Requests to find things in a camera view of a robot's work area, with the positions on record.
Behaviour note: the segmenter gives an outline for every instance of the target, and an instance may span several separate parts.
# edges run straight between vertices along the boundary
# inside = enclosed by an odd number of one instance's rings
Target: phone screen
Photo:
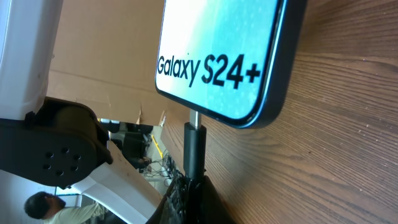
[[[250,114],[264,84],[278,0],[167,0],[156,87],[218,116]]]

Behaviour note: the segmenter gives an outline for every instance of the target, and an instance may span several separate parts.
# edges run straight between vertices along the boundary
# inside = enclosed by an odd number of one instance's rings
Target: person
[[[65,208],[65,205],[58,196],[38,192],[26,200],[24,210],[28,216],[44,220],[45,224],[125,223],[97,202],[80,208]]]

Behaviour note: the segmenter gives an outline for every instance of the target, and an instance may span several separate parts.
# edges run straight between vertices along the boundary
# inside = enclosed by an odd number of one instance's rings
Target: wood grain surface
[[[187,121],[170,101],[162,140],[180,167]],[[398,223],[398,1],[309,1],[277,120],[203,125],[238,223]]]

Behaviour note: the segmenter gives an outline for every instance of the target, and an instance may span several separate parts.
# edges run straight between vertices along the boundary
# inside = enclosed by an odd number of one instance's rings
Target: black hair
[[[50,210],[50,205],[45,199],[46,197],[53,197],[53,195],[46,192],[38,192],[30,196],[24,206],[26,214],[32,218],[42,219]]]

